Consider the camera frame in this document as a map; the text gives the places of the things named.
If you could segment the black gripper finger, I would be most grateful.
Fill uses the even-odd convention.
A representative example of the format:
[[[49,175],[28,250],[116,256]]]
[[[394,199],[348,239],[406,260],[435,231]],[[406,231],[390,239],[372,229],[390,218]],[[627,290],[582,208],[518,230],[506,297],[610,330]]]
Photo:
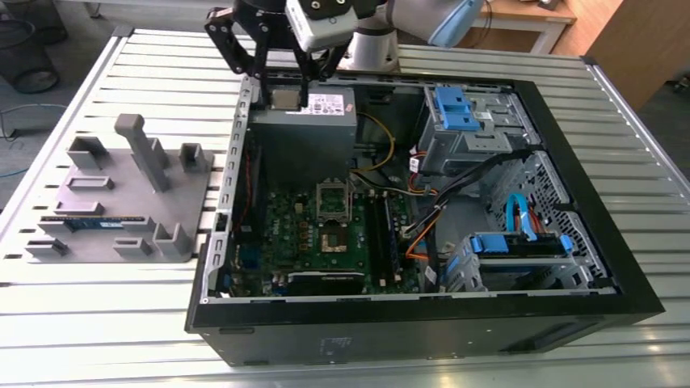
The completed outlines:
[[[295,48],[295,60],[300,70],[300,106],[308,105],[308,87],[311,81],[323,81],[332,77],[339,62],[346,54],[346,46],[328,48],[319,58],[314,58],[300,47]]]
[[[242,27],[255,42],[254,55],[250,55],[232,32],[235,25]],[[256,7],[216,7],[207,15],[204,30],[231,71],[251,76],[259,82],[256,104],[266,107],[270,103],[266,65],[271,29],[264,23],[263,10]]]

